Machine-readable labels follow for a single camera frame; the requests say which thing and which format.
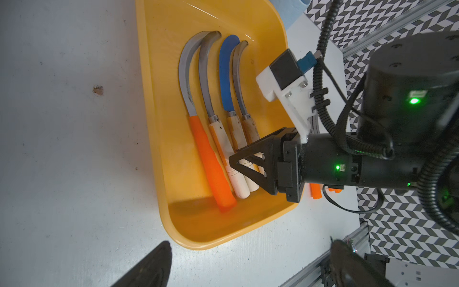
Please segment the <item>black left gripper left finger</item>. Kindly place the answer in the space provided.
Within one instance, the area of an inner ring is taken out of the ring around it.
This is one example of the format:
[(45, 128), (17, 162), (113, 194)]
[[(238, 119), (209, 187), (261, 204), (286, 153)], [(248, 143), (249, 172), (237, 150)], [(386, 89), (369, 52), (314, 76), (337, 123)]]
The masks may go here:
[(161, 242), (138, 262), (113, 287), (166, 287), (172, 267), (170, 242)]

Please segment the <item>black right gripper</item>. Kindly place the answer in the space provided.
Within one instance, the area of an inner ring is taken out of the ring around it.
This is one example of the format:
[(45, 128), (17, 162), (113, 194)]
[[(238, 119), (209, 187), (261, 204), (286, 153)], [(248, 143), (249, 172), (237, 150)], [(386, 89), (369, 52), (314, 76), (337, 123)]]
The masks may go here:
[[(277, 136), (280, 136), (280, 156), (276, 163)], [(267, 171), (262, 174), (240, 164), (243, 159)], [(276, 130), (239, 149), (229, 157), (229, 164), (270, 195), (284, 193), (291, 203), (301, 200), (305, 183), (337, 187), (358, 186), (361, 182), (361, 156), (346, 153), (325, 133), (312, 135), (307, 143), (301, 143), (294, 128)]]

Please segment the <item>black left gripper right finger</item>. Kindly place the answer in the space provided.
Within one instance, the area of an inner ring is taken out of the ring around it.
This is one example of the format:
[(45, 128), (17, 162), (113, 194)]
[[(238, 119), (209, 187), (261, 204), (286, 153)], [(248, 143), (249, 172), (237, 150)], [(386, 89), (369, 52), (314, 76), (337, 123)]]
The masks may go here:
[(342, 240), (331, 242), (331, 270), (336, 287), (393, 287)]

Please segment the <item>sickle with wooden handle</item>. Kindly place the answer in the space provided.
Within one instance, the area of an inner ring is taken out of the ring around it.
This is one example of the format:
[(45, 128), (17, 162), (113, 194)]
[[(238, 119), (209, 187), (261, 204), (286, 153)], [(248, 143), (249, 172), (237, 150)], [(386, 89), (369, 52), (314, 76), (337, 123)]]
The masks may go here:
[(234, 49), (233, 54), (233, 61), (232, 61), (232, 72), (233, 72), (233, 84), (235, 88), (235, 95), (237, 98), (237, 102), (239, 104), (240, 112), (241, 112), (241, 124), (243, 131), (246, 136), (247, 143), (250, 145), (258, 140), (260, 140), (260, 136), (256, 127), (256, 124), (249, 114), (244, 99), (243, 93), (241, 88), (241, 79), (240, 79), (240, 62), (241, 57), (243, 54), (244, 49), (248, 46), (247, 41), (240, 42)]
[(209, 117), (209, 129), (215, 141), (221, 160), (227, 171), (229, 181), (233, 187), (236, 196), (240, 199), (246, 199), (250, 196), (248, 184), (245, 177), (230, 166), (229, 157), (234, 155), (234, 150), (228, 135), (220, 121), (219, 117), (215, 114), (212, 106), (212, 99), (209, 90), (208, 81), (208, 60), (209, 53), (212, 45), (221, 38), (219, 31), (209, 32), (202, 40), (200, 52), (198, 56), (198, 74), (200, 80), (200, 88), (203, 95), (204, 105)]

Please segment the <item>yellow plastic storage tray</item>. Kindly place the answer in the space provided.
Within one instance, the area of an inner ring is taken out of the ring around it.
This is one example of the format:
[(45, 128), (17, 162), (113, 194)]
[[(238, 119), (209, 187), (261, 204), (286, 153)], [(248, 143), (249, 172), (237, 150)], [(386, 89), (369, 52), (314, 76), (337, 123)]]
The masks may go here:
[(281, 103), (267, 102), (256, 76), (288, 47), (282, 19), (269, 1), (137, 1), (137, 32), (147, 126), (162, 224), (181, 246), (206, 250), (263, 226), (295, 208), (263, 189), (218, 208), (205, 176), (179, 88), (186, 42), (202, 31), (249, 43), (241, 61), (245, 103), (261, 136), (292, 122)]

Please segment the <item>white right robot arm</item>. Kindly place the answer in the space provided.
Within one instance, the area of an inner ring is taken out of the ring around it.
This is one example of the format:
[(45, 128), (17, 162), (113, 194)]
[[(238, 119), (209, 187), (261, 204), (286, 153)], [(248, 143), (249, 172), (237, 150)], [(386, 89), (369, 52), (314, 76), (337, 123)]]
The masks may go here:
[(231, 167), (268, 193), (301, 199), (305, 183), (416, 190), (422, 208), (459, 232), (459, 34), (383, 45), (327, 134), (282, 128), (242, 148)]

